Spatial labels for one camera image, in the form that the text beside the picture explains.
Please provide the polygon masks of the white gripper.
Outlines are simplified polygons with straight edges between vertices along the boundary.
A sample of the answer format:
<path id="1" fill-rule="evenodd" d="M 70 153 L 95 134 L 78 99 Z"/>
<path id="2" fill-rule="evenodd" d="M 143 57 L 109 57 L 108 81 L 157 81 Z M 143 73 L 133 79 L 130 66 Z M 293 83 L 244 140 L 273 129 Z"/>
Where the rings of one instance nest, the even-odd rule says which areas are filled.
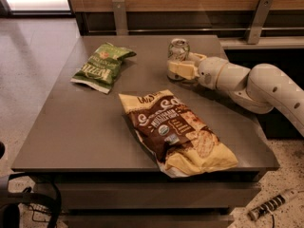
<path id="1" fill-rule="evenodd" d="M 168 76 L 174 80 L 193 80 L 199 76 L 200 85 L 215 90 L 218 76 L 228 60 L 219 57 L 207 58 L 206 55 L 195 52 L 190 52 L 188 59 L 190 61 L 168 61 Z M 193 61 L 199 63 L 199 67 L 196 67 Z"/>

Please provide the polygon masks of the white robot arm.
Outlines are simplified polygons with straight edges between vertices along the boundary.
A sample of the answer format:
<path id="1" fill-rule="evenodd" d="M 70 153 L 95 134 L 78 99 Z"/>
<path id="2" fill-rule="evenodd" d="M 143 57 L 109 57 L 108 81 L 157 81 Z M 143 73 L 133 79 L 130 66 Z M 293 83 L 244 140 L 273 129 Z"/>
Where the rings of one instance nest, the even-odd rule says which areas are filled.
<path id="1" fill-rule="evenodd" d="M 276 66 L 259 64 L 247 68 L 190 52 L 170 55 L 167 75 L 175 81 L 222 91 L 236 104 L 257 114 L 275 108 L 304 136 L 304 90 Z"/>

